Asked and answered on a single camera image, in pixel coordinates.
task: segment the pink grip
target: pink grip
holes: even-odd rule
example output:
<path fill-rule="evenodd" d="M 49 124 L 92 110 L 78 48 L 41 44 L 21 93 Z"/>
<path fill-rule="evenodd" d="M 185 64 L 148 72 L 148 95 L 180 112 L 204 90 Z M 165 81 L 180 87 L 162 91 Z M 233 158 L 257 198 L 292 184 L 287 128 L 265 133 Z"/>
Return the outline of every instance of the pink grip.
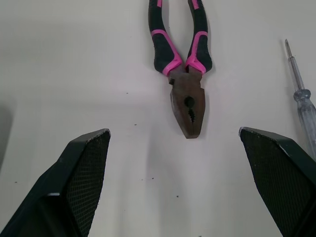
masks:
<path fill-rule="evenodd" d="M 188 57 L 186 61 L 186 67 L 191 66 L 197 70 L 199 70 L 202 74 L 206 73 L 205 66 L 197 59 L 197 49 L 198 49 L 198 40 L 200 36 L 207 36 L 207 32 L 199 31 L 196 33 L 192 45 L 191 55 Z"/>
<path fill-rule="evenodd" d="M 178 52 L 176 50 L 176 47 L 173 45 L 173 43 L 172 43 L 171 39 L 169 38 L 169 35 L 167 34 L 166 31 L 164 31 L 164 30 L 153 30 L 151 32 L 151 35 L 153 36 L 155 34 L 162 34 L 166 38 L 166 40 L 167 40 L 168 44 L 170 45 L 170 47 L 172 49 L 172 52 L 174 54 L 173 60 L 162 71 L 162 73 L 164 75 L 168 76 L 169 72 L 171 70 L 175 69 L 176 67 L 178 67 L 179 65 L 182 64 L 182 59 L 181 59 L 180 55 L 178 54 Z"/>
<path fill-rule="evenodd" d="M 198 0 L 192 0 L 194 10 L 198 9 Z"/>

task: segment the screwdriver shaft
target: screwdriver shaft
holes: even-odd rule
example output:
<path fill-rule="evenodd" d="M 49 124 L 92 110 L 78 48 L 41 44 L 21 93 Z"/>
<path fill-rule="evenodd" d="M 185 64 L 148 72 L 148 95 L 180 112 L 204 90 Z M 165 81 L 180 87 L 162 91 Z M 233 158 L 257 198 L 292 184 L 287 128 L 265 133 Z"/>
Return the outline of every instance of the screwdriver shaft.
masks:
<path fill-rule="evenodd" d="M 286 52 L 288 55 L 288 64 L 291 70 L 295 91 L 305 89 L 300 71 L 298 70 L 298 66 L 297 66 L 295 58 L 292 56 L 290 45 L 288 44 L 287 39 L 285 40 L 285 47 L 286 47 Z"/>

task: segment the screwdriver tip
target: screwdriver tip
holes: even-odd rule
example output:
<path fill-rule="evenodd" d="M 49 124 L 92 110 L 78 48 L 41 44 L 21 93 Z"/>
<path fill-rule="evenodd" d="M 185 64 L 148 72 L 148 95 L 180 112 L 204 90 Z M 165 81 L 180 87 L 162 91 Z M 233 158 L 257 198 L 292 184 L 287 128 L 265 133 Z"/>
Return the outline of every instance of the screwdriver tip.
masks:
<path fill-rule="evenodd" d="M 290 45 L 288 44 L 287 39 L 285 40 L 285 48 L 286 48 L 287 56 L 289 58 L 291 58 L 292 57 L 292 52 L 291 52 Z"/>

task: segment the pink and black handle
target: pink and black handle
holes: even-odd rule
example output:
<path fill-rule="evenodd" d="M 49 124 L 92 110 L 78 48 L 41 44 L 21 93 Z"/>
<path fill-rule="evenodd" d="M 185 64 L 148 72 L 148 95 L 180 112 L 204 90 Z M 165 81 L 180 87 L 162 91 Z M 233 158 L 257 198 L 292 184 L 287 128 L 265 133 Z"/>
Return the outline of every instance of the pink and black handle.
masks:
<path fill-rule="evenodd" d="M 207 18 L 201 0 L 189 0 L 189 6 L 194 21 L 194 37 L 186 67 L 192 66 L 204 74 L 212 68 L 207 48 Z M 182 64 L 182 59 L 165 31 L 161 7 L 162 0 L 149 1 L 148 21 L 155 47 L 155 69 L 167 76 L 171 70 Z"/>
<path fill-rule="evenodd" d="M 182 64 L 182 59 L 164 28 L 161 7 L 162 0 L 149 0 L 148 21 L 155 47 L 155 69 L 168 76 Z"/>
<path fill-rule="evenodd" d="M 186 68 L 191 66 L 202 74 L 212 69 L 212 59 L 207 47 L 207 18 L 202 0 L 188 0 L 194 22 L 194 36 L 191 43 Z"/>

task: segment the black rubber grip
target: black rubber grip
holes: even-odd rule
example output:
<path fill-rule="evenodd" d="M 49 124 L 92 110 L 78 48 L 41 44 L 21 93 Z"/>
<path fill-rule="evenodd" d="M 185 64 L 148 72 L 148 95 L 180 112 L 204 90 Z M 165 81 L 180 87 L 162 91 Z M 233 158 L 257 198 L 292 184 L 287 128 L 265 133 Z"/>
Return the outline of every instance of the black rubber grip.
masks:
<path fill-rule="evenodd" d="M 206 72 L 212 68 L 212 59 L 209 55 L 208 46 L 207 46 L 207 35 L 203 35 L 202 32 L 208 32 L 207 18 L 204 10 L 202 0 L 188 0 L 191 14 L 194 22 L 194 36 L 192 39 L 190 51 L 188 58 L 192 57 L 192 49 L 194 46 L 194 41 L 197 34 L 202 34 L 198 38 L 197 49 L 196 49 L 196 59 L 203 64 L 206 69 Z"/>
<path fill-rule="evenodd" d="M 158 72 L 167 75 L 170 70 L 172 70 L 170 66 L 168 68 L 167 66 L 175 60 L 175 54 L 177 54 L 177 52 L 175 51 L 174 46 L 170 45 L 172 42 L 165 31 L 161 15 L 161 4 L 162 1 L 149 1 L 148 23 L 155 48 L 155 69 Z"/>
<path fill-rule="evenodd" d="M 165 30 L 162 15 L 161 7 L 158 6 L 158 0 L 149 0 L 149 9 L 148 9 L 148 23 L 150 32 L 154 30 Z"/>

